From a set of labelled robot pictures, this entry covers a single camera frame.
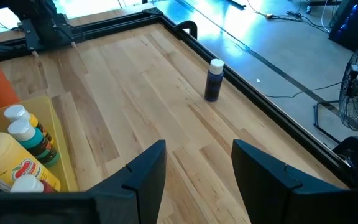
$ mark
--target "wooden tabletop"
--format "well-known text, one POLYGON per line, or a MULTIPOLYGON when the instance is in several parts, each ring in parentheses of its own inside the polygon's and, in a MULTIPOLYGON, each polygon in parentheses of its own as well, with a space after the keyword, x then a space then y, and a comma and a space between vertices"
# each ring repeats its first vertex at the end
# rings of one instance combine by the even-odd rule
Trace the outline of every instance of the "wooden tabletop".
MULTIPOLYGON (((75 26, 145 7, 151 5, 70 22, 75 26)), ((161 223, 250 223, 232 170, 233 139, 344 187, 227 81, 219 100, 206 102, 208 63, 160 24, 1 66, 23 100, 52 98, 81 190, 112 175, 156 140, 166 139, 161 223)))

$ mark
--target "white cap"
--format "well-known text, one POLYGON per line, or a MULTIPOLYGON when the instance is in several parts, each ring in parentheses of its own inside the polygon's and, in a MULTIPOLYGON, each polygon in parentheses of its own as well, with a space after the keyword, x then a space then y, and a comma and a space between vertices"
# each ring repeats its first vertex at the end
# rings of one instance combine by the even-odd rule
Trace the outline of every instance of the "white cap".
POLYGON ((11 188, 12 193, 43 192, 44 185, 33 175, 26 174, 19 177, 11 188))
POLYGON ((12 105, 4 111, 4 116, 11 122, 18 119, 30 120, 30 113, 22 105, 12 105))
POLYGON ((220 75, 223 72, 223 65, 224 62, 219 59, 212 59, 211 63, 209 64, 209 72, 214 75, 220 75))
POLYGON ((35 128, 31 126, 29 121, 23 119, 14 121, 9 125, 7 131, 18 141, 30 140, 35 135, 35 128))

